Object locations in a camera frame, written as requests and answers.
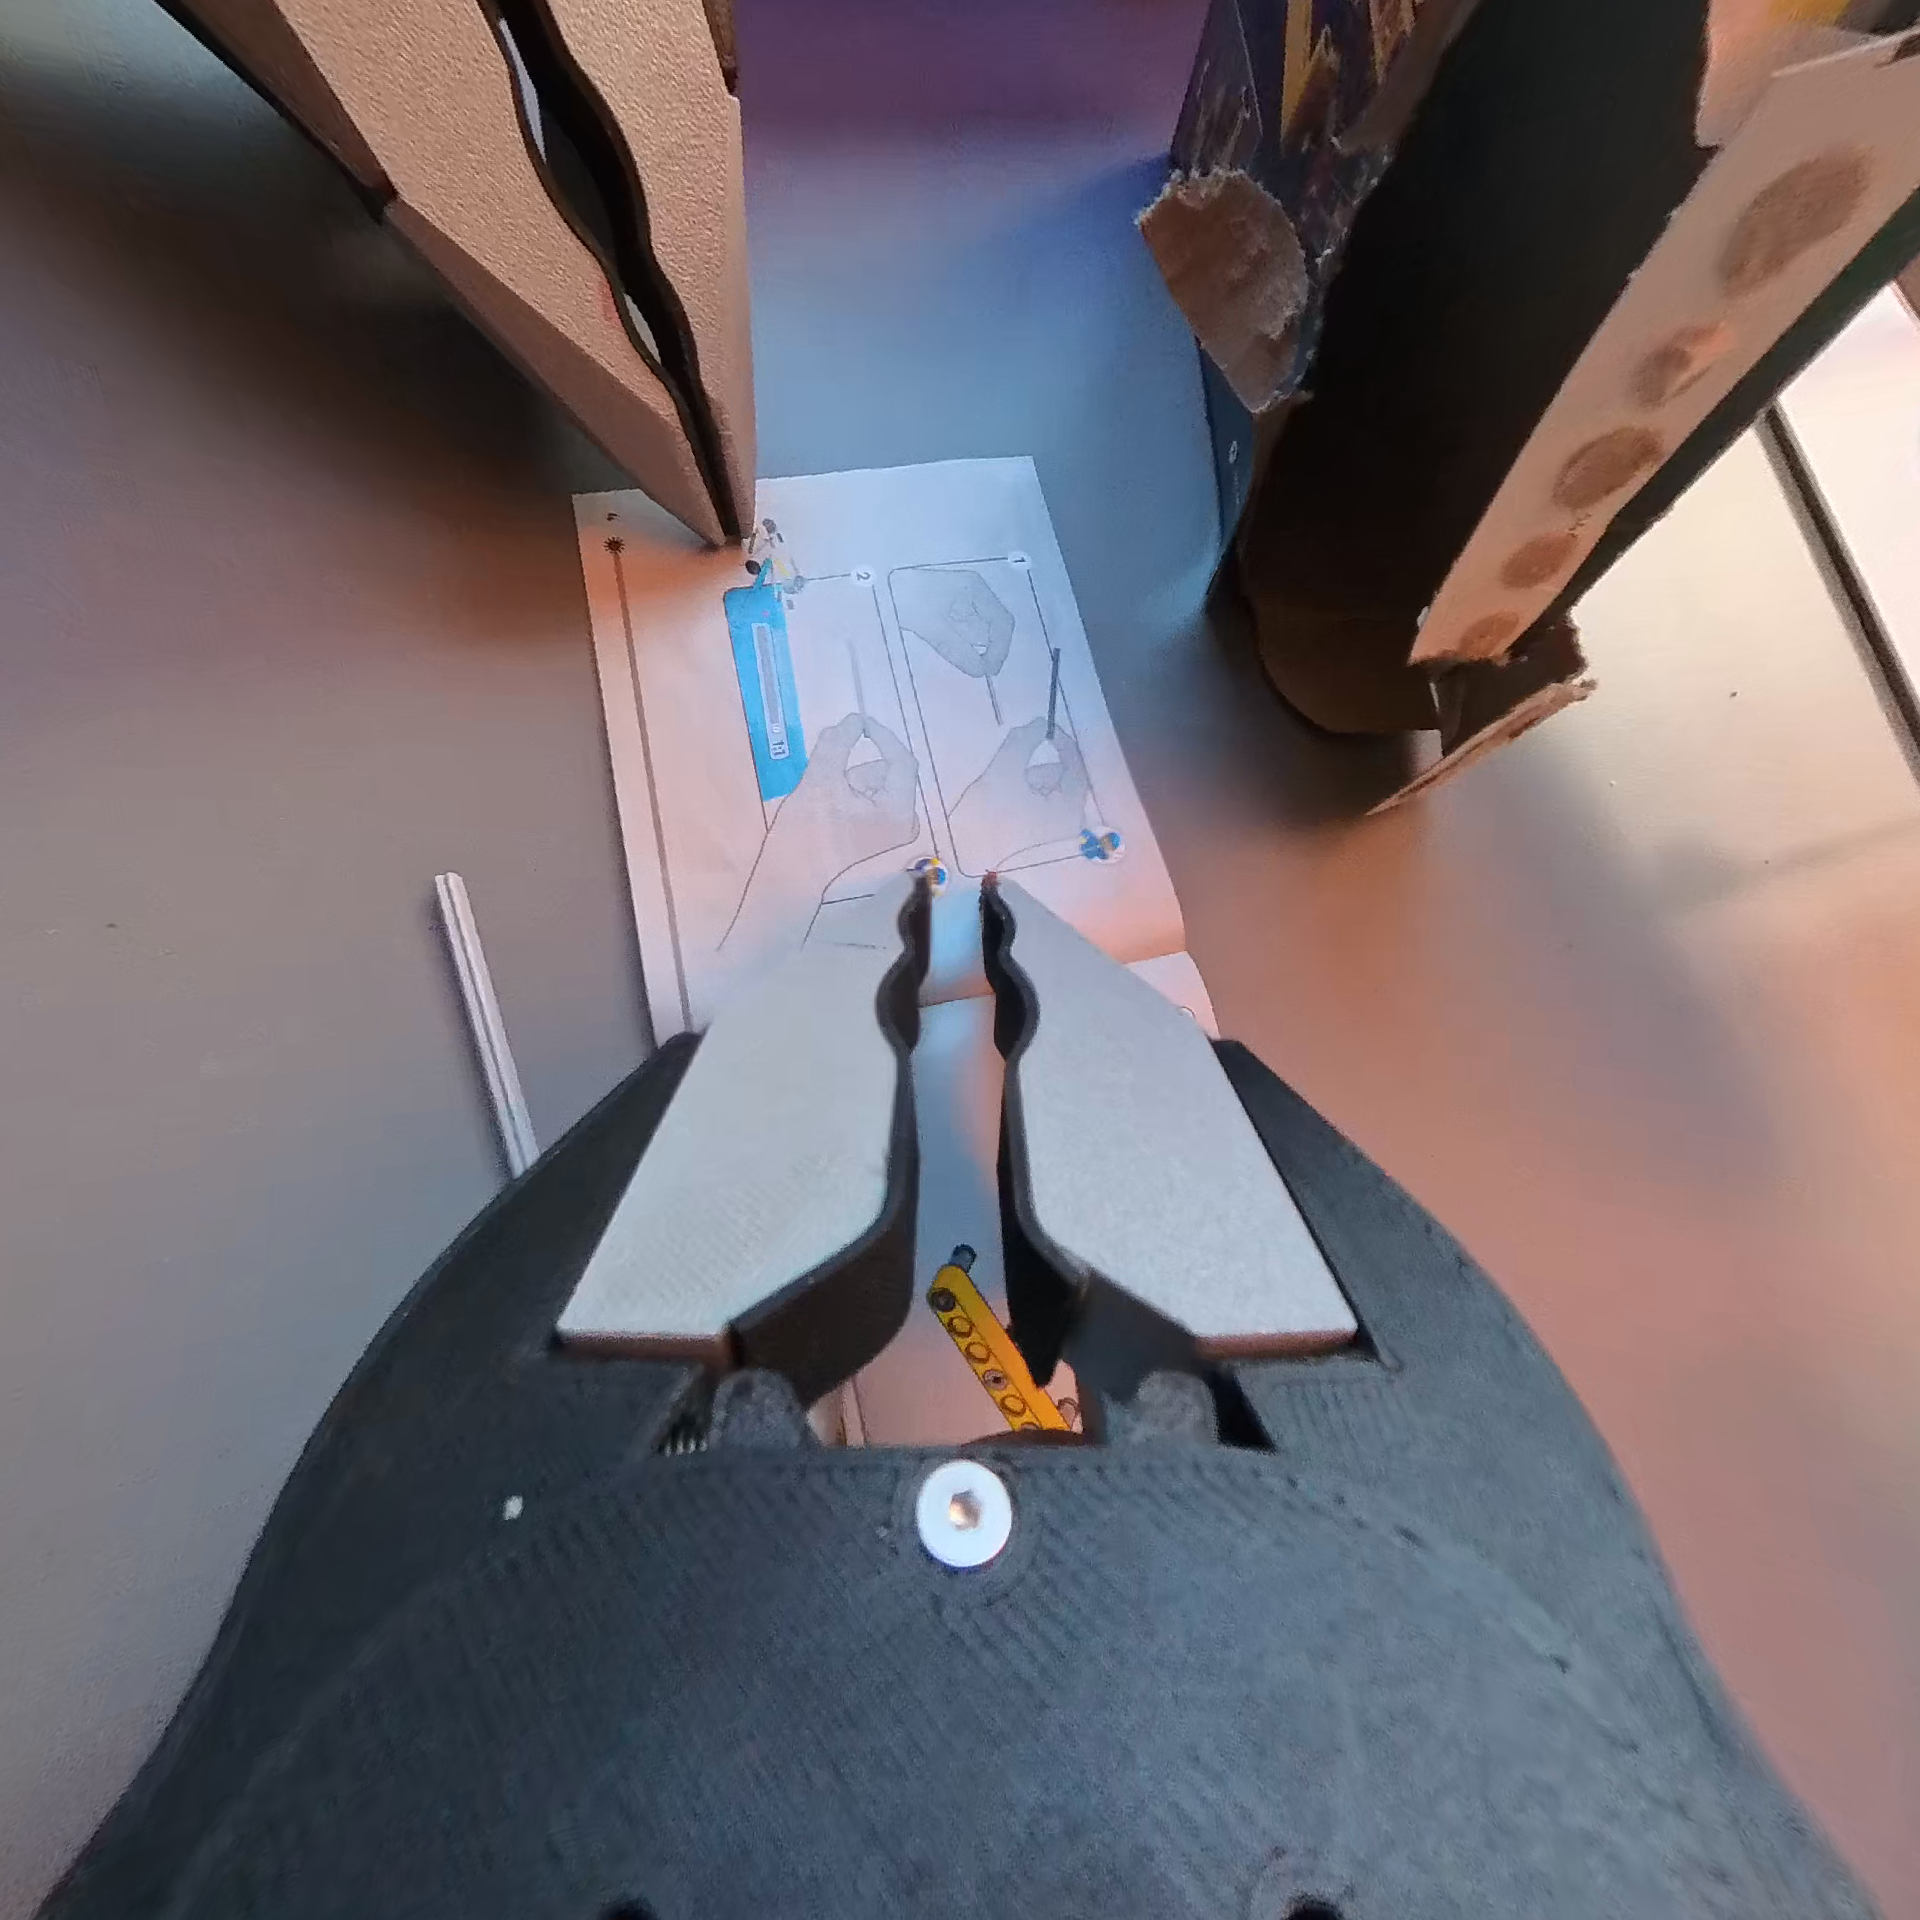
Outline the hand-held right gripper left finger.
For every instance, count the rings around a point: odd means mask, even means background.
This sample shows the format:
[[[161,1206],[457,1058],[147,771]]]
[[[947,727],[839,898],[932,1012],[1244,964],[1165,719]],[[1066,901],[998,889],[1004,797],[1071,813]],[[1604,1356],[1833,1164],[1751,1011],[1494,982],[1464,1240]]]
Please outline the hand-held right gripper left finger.
[[[569,1351],[760,1369],[811,1407],[892,1344],[928,936],[928,881],[905,871],[736,982],[558,1318]]]

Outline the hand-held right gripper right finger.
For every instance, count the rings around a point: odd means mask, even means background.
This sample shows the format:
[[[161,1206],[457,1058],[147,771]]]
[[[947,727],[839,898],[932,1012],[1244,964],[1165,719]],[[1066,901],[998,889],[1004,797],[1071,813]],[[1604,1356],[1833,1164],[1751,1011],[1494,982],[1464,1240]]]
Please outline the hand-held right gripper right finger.
[[[1085,1397],[1355,1344],[1208,1022],[1011,877],[981,886],[1004,1058],[1004,1283],[1021,1357]]]

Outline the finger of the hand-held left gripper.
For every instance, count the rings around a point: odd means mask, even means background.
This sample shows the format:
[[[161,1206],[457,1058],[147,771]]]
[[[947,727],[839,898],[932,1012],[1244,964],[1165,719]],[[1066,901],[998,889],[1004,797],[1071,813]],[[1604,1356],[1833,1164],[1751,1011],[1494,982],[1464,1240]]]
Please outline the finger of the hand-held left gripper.
[[[168,3],[376,202],[475,326],[663,511],[715,527],[674,414],[611,318],[523,128],[511,3]]]
[[[611,318],[657,378],[708,511],[752,517],[742,116],[730,3],[511,3],[523,128]]]

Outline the yellow lego beam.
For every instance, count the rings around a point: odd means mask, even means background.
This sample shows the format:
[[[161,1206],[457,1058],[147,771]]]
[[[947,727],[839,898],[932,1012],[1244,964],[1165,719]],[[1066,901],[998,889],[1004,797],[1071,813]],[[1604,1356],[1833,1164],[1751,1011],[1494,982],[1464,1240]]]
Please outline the yellow lego beam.
[[[975,1247],[959,1240],[949,1253],[936,1266],[926,1304],[959,1357],[968,1366],[973,1380],[996,1404],[996,1414],[1014,1433],[1052,1433],[1052,1437],[1079,1437],[1079,1407],[1072,1397],[1053,1399],[1021,1357],[1011,1328],[998,1321],[996,1308],[988,1308],[984,1293],[973,1281]]]

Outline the grey lego axle rod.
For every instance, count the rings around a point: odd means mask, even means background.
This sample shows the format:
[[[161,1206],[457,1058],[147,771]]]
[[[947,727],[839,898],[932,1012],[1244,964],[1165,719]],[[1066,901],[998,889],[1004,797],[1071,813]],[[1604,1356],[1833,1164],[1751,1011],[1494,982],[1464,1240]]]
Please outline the grey lego axle rod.
[[[491,961],[483,949],[483,936],[475,923],[475,909],[466,898],[466,881],[460,871],[433,877],[433,904],[444,930],[444,955],[457,977],[466,1040],[475,1050],[475,1066],[483,1075],[483,1091],[492,1115],[497,1152],[509,1179],[523,1177],[539,1157],[539,1135],[531,1120],[531,1106],[523,1096],[523,1079],[517,1070],[517,1054],[509,1044],[509,1023],[497,1006]]]

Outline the lego instruction booklet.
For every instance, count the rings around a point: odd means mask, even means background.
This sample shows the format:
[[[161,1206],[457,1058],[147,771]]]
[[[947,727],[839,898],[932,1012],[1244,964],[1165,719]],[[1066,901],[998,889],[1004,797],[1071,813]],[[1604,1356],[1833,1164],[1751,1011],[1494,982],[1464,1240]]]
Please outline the lego instruction booklet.
[[[825,1414],[851,1443],[1005,1437],[926,1293],[973,1250],[998,1313],[998,1054],[981,881],[1014,877],[1213,1032],[1033,460],[757,483],[742,547],[640,488],[574,495],[653,1040],[895,877],[932,936],[913,1100],[916,1304]]]

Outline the torn dark lego box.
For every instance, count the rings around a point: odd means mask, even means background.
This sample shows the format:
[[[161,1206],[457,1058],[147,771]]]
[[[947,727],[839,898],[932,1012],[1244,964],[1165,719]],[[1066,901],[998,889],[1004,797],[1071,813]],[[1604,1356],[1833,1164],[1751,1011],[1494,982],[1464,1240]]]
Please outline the torn dark lego box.
[[[1219,577],[1387,813],[1594,691],[1576,601],[1916,256],[1916,3],[1212,3],[1135,227]]]

